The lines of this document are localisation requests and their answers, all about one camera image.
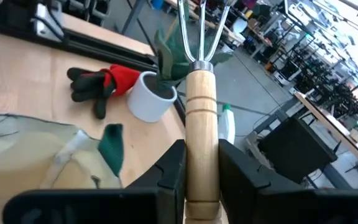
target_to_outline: black glove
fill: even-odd
[[[82,68],[70,68],[67,77],[73,82],[71,98],[74,102],[95,99],[93,113],[98,119],[106,116],[107,100],[116,89],[116,82],[110,72],[92,72]]]

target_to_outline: white bottle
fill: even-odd
[[[236,124],[234,123],[234,114],[230,110],[230,105],[223,105],[223,111],[218,121],[219,139],[226,139],[234,144],[236,136]]]

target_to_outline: green fabric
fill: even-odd
[[[188,2],[184,2],[185,21],[189,20],[189,8]],[[212,45],[215,36],[215,31],[207,32],[204,39],[204,51],[208,53],[209,48]],[[158,74],[157,81],[158,86],[162,88],[170,88],[171,86],[180,83],[186,78],[189,72],[190,64],[185,56],[185,47],[181,38],[179,21],[176,20],[176,24],[172,28],[169,38],[165,41],[163,38],[165,34],[162,26],[156,31],[154,35],[154,42],[158,51]],[[190,42],[190,51],[193,55],[196,55],[198,49],[197,42]],[[211,63],[215,66],[218,63],[223,63],[229,60],[232,54],[215,52],[211,59]]]
[[[115,176],[119,173],[124,162],[124,140],[122,124],[108,124],[100,140],[98,150]]]

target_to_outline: gardening glove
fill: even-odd
[[[70,68],[67,77],[72,81],[71,98],[74,102],[95,99],[93,113],[98,119],[106,116],[107,100],[110,96],[123,95],[132,88],[140,72],[112,64],[110,69],[92,72],[82,68]]]

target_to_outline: wooden handle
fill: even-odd
[[[186,77],[186,223],[220,223],[218,117],[215,76]]]

